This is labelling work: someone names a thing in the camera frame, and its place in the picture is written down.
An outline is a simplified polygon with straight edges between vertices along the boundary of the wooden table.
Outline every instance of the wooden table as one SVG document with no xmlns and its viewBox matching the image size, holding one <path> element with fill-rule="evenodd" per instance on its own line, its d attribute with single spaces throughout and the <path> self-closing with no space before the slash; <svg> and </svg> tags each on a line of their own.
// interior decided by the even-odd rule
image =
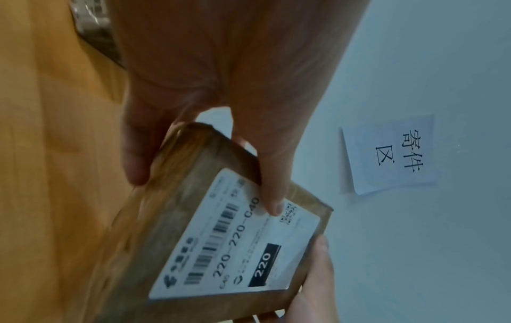
<svg viewBox="0 0 511 323">
<path fill-rule="evenodd" d="M 66 0 L 0 1 L 0 321 L 80 322 L 97 247 L 130 187 L 123 70 Z"/>
</svg>

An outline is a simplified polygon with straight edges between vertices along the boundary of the skin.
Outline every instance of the skin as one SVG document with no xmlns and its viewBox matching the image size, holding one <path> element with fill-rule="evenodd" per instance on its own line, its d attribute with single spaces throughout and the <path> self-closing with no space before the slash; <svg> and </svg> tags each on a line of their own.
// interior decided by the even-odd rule
<svg viewBox="0 0 511 323">
<path fill-rule="evenodd" d="M 122 164 L 143 185 L 169 127 L 228 106 L 276 216 L 293 157 L 369 0 L 108 0 L 128 73 Z"/>
<path fill-rule="evenodd" d="M 335 279 L 332 259 L 328 252 L 328 241 L 319 236 L 312 249 L 312 266 L 286 314 L 279 318 L 275 312 L 258 316 L 261 323 L 339 323 L 335 305 Z M 234 320 L 234 323 L 253 323 L 248 317 Z"/>
</svg>

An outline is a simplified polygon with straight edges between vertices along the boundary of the qr code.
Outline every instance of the qr code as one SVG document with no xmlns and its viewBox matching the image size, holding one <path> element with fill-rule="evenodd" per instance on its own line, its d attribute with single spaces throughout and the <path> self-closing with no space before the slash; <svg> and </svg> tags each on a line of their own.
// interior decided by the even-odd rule
<svg viewBox="0 0 511 323">
<path fill-rule="evenodd" d="M 281 215 L 281 222 L 290 225 L 291 221 L 293 221 L 294 216 L 296 215 L 296 205 L 292 205 L 291 203 L 286 204 L 286 209 L 284 213 Z"/>
</svg>

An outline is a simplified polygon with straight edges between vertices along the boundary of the white wall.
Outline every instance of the white wall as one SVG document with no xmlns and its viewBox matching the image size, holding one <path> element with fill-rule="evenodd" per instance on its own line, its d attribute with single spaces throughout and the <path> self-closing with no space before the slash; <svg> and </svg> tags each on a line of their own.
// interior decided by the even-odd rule
<svg viewBox="0 0 511 323">
<path fill-rule="evenodd" d="M 437 184 L 340 180 L 340 127 L 428 113 Z M 228 111 L 201 120 L 230 131 Z M 335 209 L 343 323 L 511 322 L 510 120 L 511 0 L 373 0 L 293 171 Z"/>
</svg>

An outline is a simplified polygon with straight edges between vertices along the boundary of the black rectangle with number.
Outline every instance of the black rectangle with number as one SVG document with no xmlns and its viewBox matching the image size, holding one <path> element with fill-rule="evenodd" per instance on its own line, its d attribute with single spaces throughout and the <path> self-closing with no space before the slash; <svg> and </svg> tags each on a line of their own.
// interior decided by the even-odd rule
<svg viewBox="0 0 511 323">
<path fill-rule="evenodd" d="M 266 279 L 270 274 L 271 268 L 277 259 L 277 255 L 281 246 L 277 244 L 269 243 L 266 245 L 264 252 L 262 253 L 261 259 L 255 268 L 252 279 L 250 280 L 249 287 L 261 287 L 266 285 Z"/>
</svg>

